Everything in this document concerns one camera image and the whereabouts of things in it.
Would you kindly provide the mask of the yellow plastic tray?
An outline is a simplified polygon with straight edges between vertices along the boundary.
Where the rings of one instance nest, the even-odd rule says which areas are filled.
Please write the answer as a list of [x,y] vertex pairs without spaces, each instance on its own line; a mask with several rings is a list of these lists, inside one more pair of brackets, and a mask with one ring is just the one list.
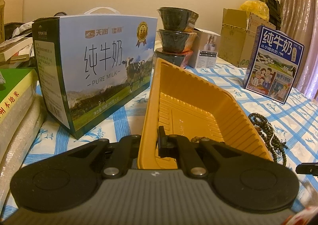
[[156,60],[138,155],[138,168],[176,169],[158,155],[158,128],[188,139],[207,137],[272,160],[265,143],[231,93],[168,61]]

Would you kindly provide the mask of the blue checkered bed sheet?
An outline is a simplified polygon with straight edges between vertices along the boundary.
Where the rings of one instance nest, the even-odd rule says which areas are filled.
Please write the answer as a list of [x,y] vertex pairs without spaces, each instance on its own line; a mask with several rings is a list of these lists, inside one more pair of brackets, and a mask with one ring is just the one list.
[[[287,143],[287,167],[294,170],[303,161],[317,160],[317,105],[293,89],[285,104],[267,99],[241,86],[245,69],[230,64],[218,63],[214,69],[189,69],[189,72],[227,90],[237,100],[245,113],[257,112],[269,119],[278,138]],[[101,122],[83,138],[76,140],[52,120],[47,120],[37,135],[24,164],[29,165],[45,158],[57,155],[72,148],[84,145],[102,136],[116,141],[122,135],[142,130],[149,91],[145,90],[130,102]],[[126,204],[126,210],[120,212],[114,203],[103,204],[94,211],[82,208],[79,215],[71,220],[72,224],[97,224],[98,218],[111,217],[111,224],[282,224],[286,215],[250,215],[234,217],[232,211],[217,206],[211,201],[200,206],[193,204],[183,207],[176,215],[170,208],[162,207],[154,216],[146,217],[143,211],[136,209],[143,204],[145,209],[154,209],[146,194],[133,192],[134,199]]]

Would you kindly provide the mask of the bottom black food bowl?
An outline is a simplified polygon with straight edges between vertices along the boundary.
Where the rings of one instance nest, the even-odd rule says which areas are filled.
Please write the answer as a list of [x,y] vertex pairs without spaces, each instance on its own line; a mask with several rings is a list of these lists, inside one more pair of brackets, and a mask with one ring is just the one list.
[[170,53],[164,51],[161,47],[155,50],[155,54],[157,58],[162,58],[180,68],[186,68],[188,65],[188,61],[191,58],[193,51],[186,51],[183,53]]

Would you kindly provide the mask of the black food bowl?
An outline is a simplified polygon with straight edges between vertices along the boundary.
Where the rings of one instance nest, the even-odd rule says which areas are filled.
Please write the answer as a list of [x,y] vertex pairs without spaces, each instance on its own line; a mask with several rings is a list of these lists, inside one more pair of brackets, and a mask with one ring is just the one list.
[[162,49],[169,53],[184,53],[192,49],[192,45],[197,36],[196,32],[172,31],[159,29]]
[[196,12],[184,8],[161,7],[157,11],[163,28],[172,31],[192,32],[199,17]]
[[183,53],[170,53],[164,51],[161,47],[155,50],[155,54],[157,58],[162,58],[180,68],[186,68],[188,65],[188,61],[191,58],[193,51],[186,51]]

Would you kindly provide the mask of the large pure milk carton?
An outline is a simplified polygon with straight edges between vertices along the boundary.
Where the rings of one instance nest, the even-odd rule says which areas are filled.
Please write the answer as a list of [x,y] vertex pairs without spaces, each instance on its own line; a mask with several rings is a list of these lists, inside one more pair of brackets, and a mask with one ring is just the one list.
[[157,18],[96,7],[32,23],[46,108],[80,138],[150,84]]

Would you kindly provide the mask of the small white product box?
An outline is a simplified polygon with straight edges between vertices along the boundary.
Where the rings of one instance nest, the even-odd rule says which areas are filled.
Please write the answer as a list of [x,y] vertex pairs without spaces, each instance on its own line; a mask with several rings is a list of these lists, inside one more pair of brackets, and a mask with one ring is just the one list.
[[188,65],[195,69],[212,69],[215,66],[220,46],[220,35],[204,29],[194,28],[197,34],[192,45]]

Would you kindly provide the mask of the middle black food bowl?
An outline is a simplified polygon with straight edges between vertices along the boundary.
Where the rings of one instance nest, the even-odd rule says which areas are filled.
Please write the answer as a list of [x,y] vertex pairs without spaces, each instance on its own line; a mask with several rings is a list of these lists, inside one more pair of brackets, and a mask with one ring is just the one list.
[[184,53],[192,49],[192,45],[197,36],[196,32],[172,31],[159,29],[162,49],[169,53]]

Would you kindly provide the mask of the small blue milk carton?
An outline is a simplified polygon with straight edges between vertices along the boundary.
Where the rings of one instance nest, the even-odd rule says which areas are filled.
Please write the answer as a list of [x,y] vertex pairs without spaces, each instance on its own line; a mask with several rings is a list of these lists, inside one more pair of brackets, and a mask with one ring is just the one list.
[[245,89],[286,103],[298,72],[304,45],[261,25],[257,28],[243,85]]

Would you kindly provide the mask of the top black food bowl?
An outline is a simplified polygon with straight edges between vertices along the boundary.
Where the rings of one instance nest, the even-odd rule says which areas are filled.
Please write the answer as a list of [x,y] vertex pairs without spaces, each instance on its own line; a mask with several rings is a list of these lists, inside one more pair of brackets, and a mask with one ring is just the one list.
[[163,28],[172,31],[192,32],[199,17],[196,12],[184,8],[161,7],[157,11]]

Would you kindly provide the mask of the brown cardboard box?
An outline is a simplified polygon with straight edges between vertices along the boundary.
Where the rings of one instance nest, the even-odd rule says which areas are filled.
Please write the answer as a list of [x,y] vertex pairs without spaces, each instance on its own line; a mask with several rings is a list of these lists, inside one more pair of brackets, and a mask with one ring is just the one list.
[[275,25],[253,13],[224,8],[218,56],[236,67],[248,67],[261,25],[275,29]]

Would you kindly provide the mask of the stack of papers books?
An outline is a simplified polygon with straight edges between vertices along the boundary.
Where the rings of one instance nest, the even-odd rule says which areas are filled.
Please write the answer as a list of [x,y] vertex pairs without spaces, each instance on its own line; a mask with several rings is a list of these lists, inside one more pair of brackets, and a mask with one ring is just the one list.
[[11,22],[4,25],[5,41],[1,42],[1,69],[28,66],[34,57],[33,22]]

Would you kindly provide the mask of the yellow plastic bag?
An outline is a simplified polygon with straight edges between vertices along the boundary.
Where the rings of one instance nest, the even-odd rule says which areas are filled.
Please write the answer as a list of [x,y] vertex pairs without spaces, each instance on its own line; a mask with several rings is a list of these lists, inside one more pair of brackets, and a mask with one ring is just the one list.
[[258,1],[258,0],[257,1],[247,0],[242,5],[240,5],[239,9],[249,13],[253,13],[261,17],[265,21],[270,20],[270,10],[265,2]]

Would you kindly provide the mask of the pink curtain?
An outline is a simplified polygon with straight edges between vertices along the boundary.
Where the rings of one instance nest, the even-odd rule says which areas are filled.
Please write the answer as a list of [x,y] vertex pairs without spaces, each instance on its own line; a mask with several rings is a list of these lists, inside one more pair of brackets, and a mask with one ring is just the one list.
[[304,45],[294,87],[317,100],[317,0],[281,0],[282,30]]

